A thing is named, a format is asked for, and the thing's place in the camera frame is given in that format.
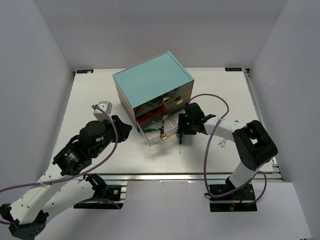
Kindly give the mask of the small precision screwdriver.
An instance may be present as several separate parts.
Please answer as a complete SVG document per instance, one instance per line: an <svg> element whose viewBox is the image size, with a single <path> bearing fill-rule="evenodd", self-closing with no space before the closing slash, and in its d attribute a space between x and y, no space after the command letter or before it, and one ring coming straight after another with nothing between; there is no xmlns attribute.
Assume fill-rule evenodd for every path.
<svg viewBox="0 0 320 240"><path fill-rule="evenodd" d="M180 133L179 136L178 136L178 143L179 143L179 154L181 154L181 148L182 148L182 137L183 137L183 134Z"/></svg>
<svg viewBox="0 0 320 240"><path fill-rule="evenodd" d="M156 132L156 131L163 131L164 129L162 127L157 128L144 128L142 131L144 133L150 133L150 132Z"/></svg>
<svg viewBox="0 0 320 240"><path fill-rule="evenodd" d="M165 121L162 120L161 122L161 128L160 128L160 135L163 135L165 132Z"/></svg>

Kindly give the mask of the silver open-end wrench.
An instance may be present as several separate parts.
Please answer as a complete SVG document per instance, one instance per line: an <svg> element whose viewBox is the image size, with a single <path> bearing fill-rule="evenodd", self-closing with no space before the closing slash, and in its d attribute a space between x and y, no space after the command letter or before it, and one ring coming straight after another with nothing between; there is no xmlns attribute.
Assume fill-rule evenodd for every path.
<svg viewBox="0 0 320 240"><path fill-rule="evenodd" d="M218 143L218 145L219 145L221 148L223 148L223 147L225 147L225 145L226 145L226 141L227 141L227 139L224 138L223 140L221 140L221 141Z"/></svg>

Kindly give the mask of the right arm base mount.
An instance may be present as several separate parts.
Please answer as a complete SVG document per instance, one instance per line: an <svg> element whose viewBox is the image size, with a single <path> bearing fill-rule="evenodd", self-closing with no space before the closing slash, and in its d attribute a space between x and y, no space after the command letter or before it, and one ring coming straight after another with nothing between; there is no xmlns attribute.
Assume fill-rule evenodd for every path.
<svg viewBox="0 0 320 240"><path fill-rule="evenodd" d="M213 198L207 192L204 197L209 200L210 212L233 213L233 212L257 212L256 195L252 184L227 196Z"/></svg>

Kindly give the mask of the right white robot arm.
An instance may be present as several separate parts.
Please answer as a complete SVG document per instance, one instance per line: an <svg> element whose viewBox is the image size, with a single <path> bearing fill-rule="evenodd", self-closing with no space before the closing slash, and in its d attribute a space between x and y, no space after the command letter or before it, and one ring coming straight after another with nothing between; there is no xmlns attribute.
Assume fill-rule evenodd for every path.
<svg viewBox="0 0 320 240"><path fill-rule="evenodd" d="M179 143L184 135L203 134L212 140L214 136L235 144L240 162L226 179L226 193L213 198L228 196L236 200L244 193L244 187L250 183L260 169L278 154L278 148L262 123L253 120L249 123L229 121L214 114L205 115L197 103L187 103L184 113L178 115Z"/></svg>

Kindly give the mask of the clear drawer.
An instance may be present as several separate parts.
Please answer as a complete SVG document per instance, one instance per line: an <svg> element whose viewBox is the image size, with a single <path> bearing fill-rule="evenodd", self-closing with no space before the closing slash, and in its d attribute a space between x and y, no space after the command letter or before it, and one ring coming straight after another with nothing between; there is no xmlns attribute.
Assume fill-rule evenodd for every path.
<svg viewBox="0 0 320 240"><path fill-rule="evenodd" d="M161 128L162 120L164 120L164 134L168 136L168 138L165 140L168 140L171 136L175 135L178 130L178 124L172 116L169 116L166 119L162 119L162 117L160 117L159 119L156 119L156 120L152 120L149 122L146 121L144 123L137 124L138 129L142 132L142 135L146 139L146 142L149 147L155 144L158 144L160 142L163 142L165 140L160 139L161 131L143 132L143 129Z"/></svg>

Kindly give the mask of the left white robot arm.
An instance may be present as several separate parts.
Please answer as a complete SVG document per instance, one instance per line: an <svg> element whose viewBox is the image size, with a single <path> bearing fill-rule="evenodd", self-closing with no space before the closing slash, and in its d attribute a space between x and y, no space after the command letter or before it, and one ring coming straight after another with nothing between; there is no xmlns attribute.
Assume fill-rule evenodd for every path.
<svg viewBox="0 0 320 240"><path fill-rule="evenodd" d="M106 182L94 173L67 193L57 194L61 187L92 164L105 148L125 141L132 126L117 115L88 122L53 158L45 173L22 197L3 204L0 215L11 235L20 240L33 240L55 216L81 202L107 202L112 196Z"/></svg>

